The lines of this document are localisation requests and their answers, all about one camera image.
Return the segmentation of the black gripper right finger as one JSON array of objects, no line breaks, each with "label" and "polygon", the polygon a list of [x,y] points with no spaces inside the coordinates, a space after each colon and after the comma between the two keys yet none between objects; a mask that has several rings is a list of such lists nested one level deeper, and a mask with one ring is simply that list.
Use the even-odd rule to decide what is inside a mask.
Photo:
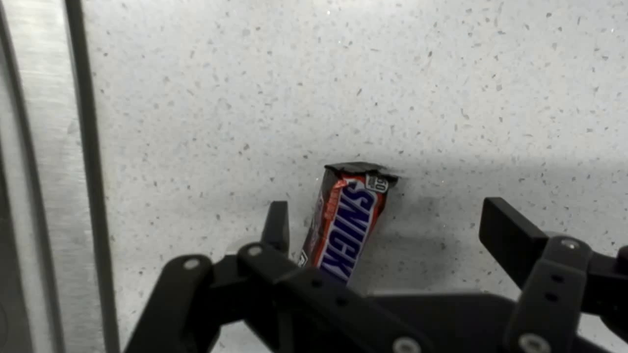
[{"label": "black gripper right finger", "polygon": [[521,289],[505,353],[607,353],[584,340],[580,321],[597,317],[628,342],[628,248],[615,258],[572,236],[548,236],[505,199],[485,199],[480,240]]}]

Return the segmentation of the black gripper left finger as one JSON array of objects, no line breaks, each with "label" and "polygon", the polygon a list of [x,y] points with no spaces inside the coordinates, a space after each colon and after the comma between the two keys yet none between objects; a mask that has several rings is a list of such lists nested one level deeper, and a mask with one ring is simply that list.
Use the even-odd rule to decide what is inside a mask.
[{"label": "black gripper left finger", "polygon": [[289,207],[270,207],[262,238],[215,264],[171,260],[124,353],[211,353],[246,324],[272,353],[432,353],[432,342],[313,268],[287,256]]}]

